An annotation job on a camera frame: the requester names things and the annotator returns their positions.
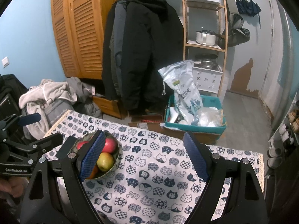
apple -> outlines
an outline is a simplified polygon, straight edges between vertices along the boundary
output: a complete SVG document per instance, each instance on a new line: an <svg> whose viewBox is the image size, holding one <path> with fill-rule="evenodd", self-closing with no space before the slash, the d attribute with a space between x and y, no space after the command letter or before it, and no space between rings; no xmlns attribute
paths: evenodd
<svg viewBox="0 0 299 224"><path fill-rule="evenodd" d="M82 141L82 142L79 142L77 144L77 149L79 150L81 148L81 146L83 146L85 143L88 143L89 141Z"/></svg>
<svg viewBox="0 0 299 224"><path fill-rule="evenodd" d="M97 160L97 166L102 172L109 171L114 164L113 156L108 152L102 152Z"/></svg>
<svg viewBox="0 0 299 224"><path fill-rule="evenodd" d="M118 143L114 139L106 138L105 146L102 152L113 153L116 150L117 145Z"/></svg>
<svg viewBox="0 0 299 224"><path fill-rule="evenodd" d="M95 177L95 175L97 174L99 168L97 165L95 165L94 169L92 170L92 173L90 174L90 176L86 179L93 179Z"/></svg>

white door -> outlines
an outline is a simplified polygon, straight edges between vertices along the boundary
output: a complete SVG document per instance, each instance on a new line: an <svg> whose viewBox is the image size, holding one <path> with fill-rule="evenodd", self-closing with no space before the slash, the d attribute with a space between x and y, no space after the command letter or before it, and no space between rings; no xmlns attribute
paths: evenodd
<svg viewBox="0 0 299 224"><path fill-rule="evenodd" d="M231 71L228 89L258 97L262 89L272 45L272 13L269 0L253 0L261 8L261 29L258 15L242 15L243 28L249 29L250 40L229 48L227 70Z"/></svg>

metal bowl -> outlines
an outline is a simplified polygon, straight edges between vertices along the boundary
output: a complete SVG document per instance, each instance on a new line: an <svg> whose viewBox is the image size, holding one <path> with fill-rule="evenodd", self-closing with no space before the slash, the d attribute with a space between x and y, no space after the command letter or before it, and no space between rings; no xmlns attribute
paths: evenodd
<svg viewBox="0 0 299 224"><path fill-rule="evenodd" d="M118 141L112 134L110 134L110 132L108 132L108 131L104 131L104 132L105 132L105 136L106 136L106 138L112 138L112 139L114 139L114 140L118 143L118 147L117 147L116 151L115 151L114 153L111 154L111 155L113 156L114 165L113 165L113 167L112 167L109 171L107 171L107 172L102 172L101 170L99 170L93 179L98 179L98 178L104 177L104 176L107 175L109 172L111 172L111 171L115 168L116 164L120 161L120 156L121 156L121 153L122 153L122 149L121 149L121 145L120 145L119 141ZM77 144L78 144L79 142L82 142L82 141L90 141L94 134L95 134L95 132L91 132L91 133L86 134L86 135L83 136L82 138L79 138L79 139L76 141L76 143L75 143L75 145L74 145L72 151L73 151L73 152L77 152L77 151L78 151L77 148L76 148Z"/></svg>
<svg viewBox="0 0 299 224"><path fill-rule="evenodd" d="M218 56L215 54L197 54L195 56L194 67L212 69L218 65Z"/></svg>

teal storage box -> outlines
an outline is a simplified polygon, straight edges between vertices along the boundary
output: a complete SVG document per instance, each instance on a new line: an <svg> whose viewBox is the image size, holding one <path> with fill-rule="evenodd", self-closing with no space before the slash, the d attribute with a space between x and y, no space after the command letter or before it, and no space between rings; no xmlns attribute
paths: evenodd
<svg viewBox="0 0 299 224"><path fill-rule="evenodd" d="M202 103L203 103L204 107L216 107L219 110L222 109L221 102L220 102L219 98L217 98L217 97L201 95L201 100L202 100ZM226 129L226 120L225 120L224 116L223 116L223 121L222 121L224 126L218 126L218 127L181 125L181 124L178 124L178 123L170 123L170 122L168 122L169 108L173 104L174 104L174 96L171 95L170 98L169 98L169 101L168 101L168 108L167 108L166 117L165 117L165 126L166 127L178 128L178 129L183 130L183 131L218 134L219 137L217 139L220 138L220 136L222 135L222 133Z"/></svg>

cat print tablecloth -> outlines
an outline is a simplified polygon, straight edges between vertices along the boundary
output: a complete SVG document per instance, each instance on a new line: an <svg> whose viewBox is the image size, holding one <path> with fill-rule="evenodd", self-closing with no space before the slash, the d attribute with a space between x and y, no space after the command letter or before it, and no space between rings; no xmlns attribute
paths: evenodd
<svg viewBox="0 0 299 224"><path fill-rule="evenodd" d="M113 223L183 224L198 201L205 182L196 175L182 141L156 132L67 111L45 135L59 132L64 140L96 130L108 130L121 144L121 160L106 176L83 185L99 213ZM60 146L45 154L57 159ZM226 159L246 157L263 189L263 155L257 152L208 146ZM221 216L230 179L224 182L213 219Z"/></svg>

